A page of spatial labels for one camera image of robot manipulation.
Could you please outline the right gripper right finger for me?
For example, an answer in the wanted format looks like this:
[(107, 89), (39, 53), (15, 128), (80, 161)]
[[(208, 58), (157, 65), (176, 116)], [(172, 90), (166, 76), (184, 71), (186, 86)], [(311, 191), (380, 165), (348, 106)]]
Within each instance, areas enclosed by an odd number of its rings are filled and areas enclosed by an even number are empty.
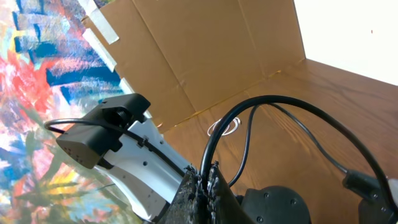
[(207, 178), (207, 209), (211, 224), (247, 224), (253, 223), (243, 211), (236, 196), (225, 181), (216, 161), (211, 165)]

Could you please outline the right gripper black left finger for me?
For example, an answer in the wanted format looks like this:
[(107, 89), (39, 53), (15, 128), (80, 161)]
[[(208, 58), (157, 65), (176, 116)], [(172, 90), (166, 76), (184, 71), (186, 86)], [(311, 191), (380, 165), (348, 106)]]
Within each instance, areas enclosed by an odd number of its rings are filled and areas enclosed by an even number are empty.
[(186, 173), (160, 224), (200, 224), (205, 223), (205, 196), (201, 178), (192, 166)]

